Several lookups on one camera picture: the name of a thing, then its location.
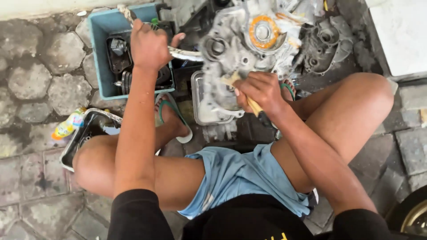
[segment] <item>concrete floor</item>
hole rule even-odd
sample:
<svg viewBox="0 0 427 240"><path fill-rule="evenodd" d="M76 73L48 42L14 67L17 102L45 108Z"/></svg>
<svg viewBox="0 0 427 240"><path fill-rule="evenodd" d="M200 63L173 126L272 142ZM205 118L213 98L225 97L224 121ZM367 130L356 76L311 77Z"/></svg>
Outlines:
<svg viewBox="0 0 427 240"><path fill-rule="evenodd" d="M84 17L73 14L0 22L2 240L106 239L112 200L86 192L75 182L58 161L67 142L50 137L77 107L109 108L120 115L126 104L100 99L85 24ZM323 77L304 76L297 88L317 91L357 71L360 67L350 55ZM186 86L186 81L188 77L181 77L177 85ZM200 150L206 139L213 141L206 137L206 127L194 123L189 91L183 92L179 106L192 122L194 138L184 145L171 141L162 155L184 156ZM427 183L427 131L421 128L420 115L424 107L417 104L419 98L411 99L415 92L427 96L422 87L398 90L389 117L350 163L383 216ZM274 141L275 131L264 128L251 114L234 124L237 132L228 140ZM179 238L187 220L176 212L165 216ZM304 222L313 233L320 233L330 230L332 221L332 209L321 197Z"/></svg>

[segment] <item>blue plastic basket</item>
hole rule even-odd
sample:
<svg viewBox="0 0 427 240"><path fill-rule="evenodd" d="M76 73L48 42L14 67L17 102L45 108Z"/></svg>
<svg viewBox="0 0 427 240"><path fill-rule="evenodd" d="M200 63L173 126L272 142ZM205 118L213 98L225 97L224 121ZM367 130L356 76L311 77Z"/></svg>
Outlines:
<svg viewBox="0 0 427 240"><path fill-rule="evenodd" d="M156 3L129 6L136 16L143 22L151 22L157 18ZM128 95L120 95L119 88L112 83L115 76L110 70L107 56L106 39L110 35L130 32L132 29L124 16L117 9L95 12L88 17L91 42L94 51L95 67L97 70L99 93L103 100L128 98ZM155 93L172 92L175 90L175 81L172 72L172 86L169 89L156 90Z"/></svg>

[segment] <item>tire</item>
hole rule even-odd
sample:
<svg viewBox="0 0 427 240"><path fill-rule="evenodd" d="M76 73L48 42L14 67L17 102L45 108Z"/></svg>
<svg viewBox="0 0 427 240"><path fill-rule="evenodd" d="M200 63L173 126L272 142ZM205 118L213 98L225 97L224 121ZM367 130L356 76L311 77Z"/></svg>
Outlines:
<svg viewBox="0 0 427 240"><path fill-rule="evenodd" d="M407 198L405 198L405 200L401 204L397 205L393 209L392 213L387 219L389 229L392 231L400 232L402 224L405 221L409 212L418 204L426 200L427 185L411 193Z"/></svg>

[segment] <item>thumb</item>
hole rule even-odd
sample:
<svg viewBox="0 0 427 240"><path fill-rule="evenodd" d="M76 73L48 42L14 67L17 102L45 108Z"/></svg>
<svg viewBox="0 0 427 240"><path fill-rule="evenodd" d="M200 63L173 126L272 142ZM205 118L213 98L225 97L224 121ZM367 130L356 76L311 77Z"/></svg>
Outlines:
<svg viewBox="0 0 427 240"><path fill-rule="evenodd" d="M179 43L181 42L182 39L185 38L185 33L181 32L178 33L177 35L175 35L172 38L172 41L170 42L171 47L178 47Z"/></svg>

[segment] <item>yellow bottle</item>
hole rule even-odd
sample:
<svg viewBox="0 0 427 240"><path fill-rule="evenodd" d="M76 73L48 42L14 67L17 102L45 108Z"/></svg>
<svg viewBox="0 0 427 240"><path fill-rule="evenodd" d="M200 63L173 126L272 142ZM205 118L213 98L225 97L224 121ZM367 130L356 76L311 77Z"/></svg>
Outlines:
<svg viewBox="0 0 427 240"><path fill-rule="evenodd" d="M74 130L83 126L83 114L85 108L76 109L64 122L60 123L52 133L52 138L61 140L62 138L71 135Z"/></svg>

